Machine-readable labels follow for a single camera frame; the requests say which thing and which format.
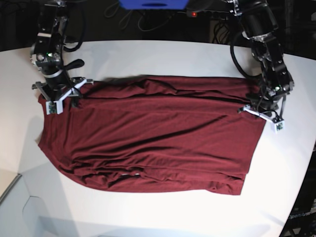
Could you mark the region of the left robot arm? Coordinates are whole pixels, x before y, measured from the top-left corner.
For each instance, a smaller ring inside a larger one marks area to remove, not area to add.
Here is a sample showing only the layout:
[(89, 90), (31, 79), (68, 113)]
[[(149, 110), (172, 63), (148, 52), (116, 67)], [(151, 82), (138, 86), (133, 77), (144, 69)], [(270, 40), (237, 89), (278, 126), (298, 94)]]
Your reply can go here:
[[(231, 57), (237, 70), (255, 87), (246, 95), (250, 103), (240, 108), (239, 112), (255, 115), (269, 122), (276, 130), (281, 130), (284, 127), (286, 97), (294, 87), (294, 80), (275, 36), (277, 21), (265, 0), (229, 0), (227, 3), (232, 6), (230, 12), (242, 28), (231, 40)], [(260, 63), (260, 74), (251, 76), (238, 63), (234, 46), (239, 37), (251, 42), (251, 53)]]

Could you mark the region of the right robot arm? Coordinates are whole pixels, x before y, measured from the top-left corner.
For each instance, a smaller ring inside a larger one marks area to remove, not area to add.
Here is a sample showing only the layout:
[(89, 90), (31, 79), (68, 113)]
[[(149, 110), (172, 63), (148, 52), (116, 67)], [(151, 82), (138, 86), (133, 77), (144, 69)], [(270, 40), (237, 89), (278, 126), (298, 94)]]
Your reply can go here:
[[(82, 17), (82, 31), (78, 40), (66, 35), (70, 10), (78, 8)], [(86, 18), (80, 0), (49, 0), (39, 15), (38, 34), (32, 45), (30, 60), (44, 77), (37, 81), (32, 89), (40, 91), (46, 100), (46, 113), (61, 114), (63, 102), (71, 97), (75, 106), (83, 95), (80, 88), (85, 84), (93, 84), (92, 79), (70, 77), (68, 71), (84, 66), (81, 59), (65, 64), (64, 52), (75, 52), (80, 49), (86, 31)]]

